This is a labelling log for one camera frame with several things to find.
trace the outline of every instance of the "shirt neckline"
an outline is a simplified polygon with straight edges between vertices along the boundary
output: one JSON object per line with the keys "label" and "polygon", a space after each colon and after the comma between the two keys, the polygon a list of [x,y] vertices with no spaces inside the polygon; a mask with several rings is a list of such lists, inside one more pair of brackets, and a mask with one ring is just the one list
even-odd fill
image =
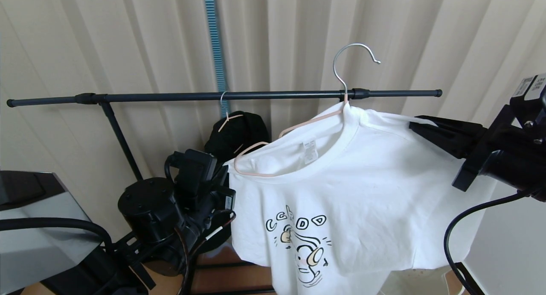
{"label": "shirt neckline", "polygon": [[230,172],[252,180],[254,182],[263,183],[280,184],[304,180],[310,175],[328,166],[335,158],[337,158],[341,154],[341,152],[343,152],[343,150],[345,150],[345,148],[349,145],[357,132],[360,118],[362,115],[363,113],[361,113],[360,108],[355,108],[350,106],[349,104],[344,104],[341,114],[326,118],[324,120],[320,120],[312,124],[308,124],[306,126],[302,126],[301,128],[299,128],[302,130],[294,130],[292,134],[289,133],[285,137],[278,139],[273,143],[270,143],[270,146],[258,149],[257,151],[249,153],[248,155],[244,155],[243,157],[238,159],[238,164],[244,164],[244,166],[252,165],[253,158],[267,155],[273,151],[281,151],[285,147],[298,145],[299,143],[303,143],[304,141],[313,139],[316,135],[320,134],[320,132],[324,130],[325,126],[330,128],[341,123],[343,125],[343,127],[341,128],[341,134],[339,135],[335,143],[330,147],[330,149],[328,149],[326,153],[322,154],[316,161],[313,161],[312,163],[298,170],[271,177],[240,174],[235,171],[232,166],[230,166],[230,168],[232,169],[230,170]]}

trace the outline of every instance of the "clothing rack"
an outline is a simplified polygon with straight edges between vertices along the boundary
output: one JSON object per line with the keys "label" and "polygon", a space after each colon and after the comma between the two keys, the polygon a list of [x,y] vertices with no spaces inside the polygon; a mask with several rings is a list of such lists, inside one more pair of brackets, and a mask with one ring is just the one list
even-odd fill
{"label": "clothing rack", "polygon": [[[442,96],[442,91],[437,90],[413,90],[413,91],[370,91],[368,89],[354,88],[347,91],[349,99],[360,100],[366,98],[383,98],[383,97],[401,97],[401,96]],[[119,127],[116,116],[113,112],[112,102],[165,102],[165,101],[213,101],[213,100],[277,100],[277,99],[339,99],[343,101],[345,90],[332,91],[255,91],[255,92],[200,92],[200,93],[145,93],[145,94],[94,94],[82,93],[75,96],[60,96],[56,98],[36,98],[36,99],[9,99],[6,104],[15,108],[17,106],[32,106],[32,105],[51,105],[51,104],[85,104],[85,105],[101,105],[104,115],[108,118],[113,132],[116,135],[117,141],[127,158],[127,161],[133,170],[135,178],[142,180],[142,174],[138,165],[129,149],[129,145],[125,140],[125,136]],[[195,269],[205,268],[220,268],[232,266],[252,265],[251,263],[230,263],[230,264],[215,264],[210,266],[197,266],[197,258],[190,260],[189,273],[185,290],[183,294],[189,294],[192,287],[192,280]],[[219,293],[200,293],[200,295],[249,295],[258,293],[274,292],[273,288],[266,289],[245,289],[240,291],[219,292]]]}

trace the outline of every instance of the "curtain fold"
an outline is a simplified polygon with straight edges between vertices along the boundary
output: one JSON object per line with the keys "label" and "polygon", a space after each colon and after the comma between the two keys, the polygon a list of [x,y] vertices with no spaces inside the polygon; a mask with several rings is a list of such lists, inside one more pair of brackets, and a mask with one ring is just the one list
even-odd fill
{"label": "curtain fold", "polygon": [[[3,101],[94,93],[216,91],[204,0],[0,0]],[[546,72],[546,0],[217,0],[229,91],[443,89],[442,98],[351,104],[488,126],[524,77]],[[273,139],[333,99],[232,101]],[[172,151],[202,149],[219,104],[113,104],[145,177]],[[114,238],[134,182],[98,106],[2,105],[3,169],[53,171]]]}

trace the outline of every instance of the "blue strap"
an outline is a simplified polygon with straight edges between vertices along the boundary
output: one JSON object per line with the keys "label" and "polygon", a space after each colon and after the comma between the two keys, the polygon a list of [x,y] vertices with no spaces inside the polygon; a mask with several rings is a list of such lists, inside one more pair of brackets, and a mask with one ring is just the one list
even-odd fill
{"label": "blue strap", "polygon": [[[205,0],[206,17],[209,21],[210,42],[212,44],[212,56],[214,60],[214,69],[216,71],[216,83],[218,84],[218,92],[226,91],[226,70],[224,68],[224,57],[222,55],[222,44],[220,42],[220,31],[218,29],[218,21],[216,17],[216,0]],[[220,102],[222,116],[229,114],[230,108],[228,101]]]}

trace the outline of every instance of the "wooden floor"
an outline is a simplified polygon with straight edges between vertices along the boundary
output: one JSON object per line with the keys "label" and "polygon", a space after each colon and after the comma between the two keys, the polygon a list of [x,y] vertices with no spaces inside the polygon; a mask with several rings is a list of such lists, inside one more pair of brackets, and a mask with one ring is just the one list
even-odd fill
{"label": "wooden floor", "polygon": [[[225,264],[242,262],[236,253],[224,248],[213,258],[199,257],[199,265]],[[182,276],[166,277],[148,271],[156,283],[150,295],[176,295],[182,282]],[[210,268],[195,271],[192,284],[192,295],[199,293],[226,292],[240,289],[266,289],[271,287],[271,271],[269,268],[251,265],[231,268]],[[36,283],[23,291],[21,295],[53,295],[42,284]]]}

